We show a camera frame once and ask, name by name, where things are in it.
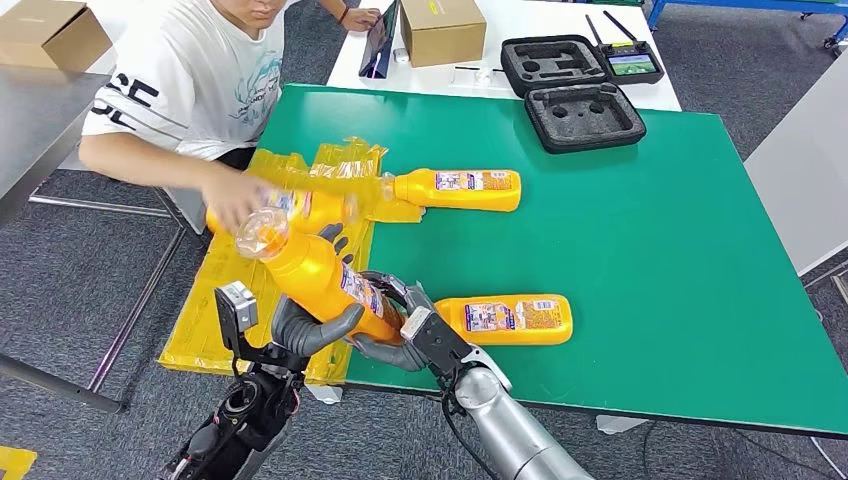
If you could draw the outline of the person's left hand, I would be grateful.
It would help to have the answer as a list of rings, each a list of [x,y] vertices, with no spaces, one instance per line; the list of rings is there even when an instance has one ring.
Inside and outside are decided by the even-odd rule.
[[[375,8],[347,7],[339,19],[339,23],[348,31],[367,32],[381,18],[381,11]]]

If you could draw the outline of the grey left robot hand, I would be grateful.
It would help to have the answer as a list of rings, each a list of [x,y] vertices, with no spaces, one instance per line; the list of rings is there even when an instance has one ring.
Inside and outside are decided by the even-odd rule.
[[[354,302],[337,317],[320,322],[294,300],[282,294],[271,319],[271,341],[297,356],[310,357],[350,334],[364,311],[361,304]]]

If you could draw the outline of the person's right hand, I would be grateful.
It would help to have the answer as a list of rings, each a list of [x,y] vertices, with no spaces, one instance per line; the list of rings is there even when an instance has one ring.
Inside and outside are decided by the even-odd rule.
[[[200,187],[207,207],[230,233],[236,233],[265,204],[264,195],[270,189],[261,178],[217,164],[202,175]]]

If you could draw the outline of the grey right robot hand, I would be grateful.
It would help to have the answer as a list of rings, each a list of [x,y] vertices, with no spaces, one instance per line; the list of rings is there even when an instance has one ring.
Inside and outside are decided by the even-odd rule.
[[[406,285],[395,275],[378,271],[363,271],[362,276],[386,297],[404,306],[408,312],[414,311],[419,306],[432,311],[435,310],[432,300],[419,282],[414,285]],[[377,342],[366,334],[355,334],[347,340],[347,343],[367,358],[405,371],[420,371],[429,364],[427,357],[407,341],[400,345],[393,345]]]

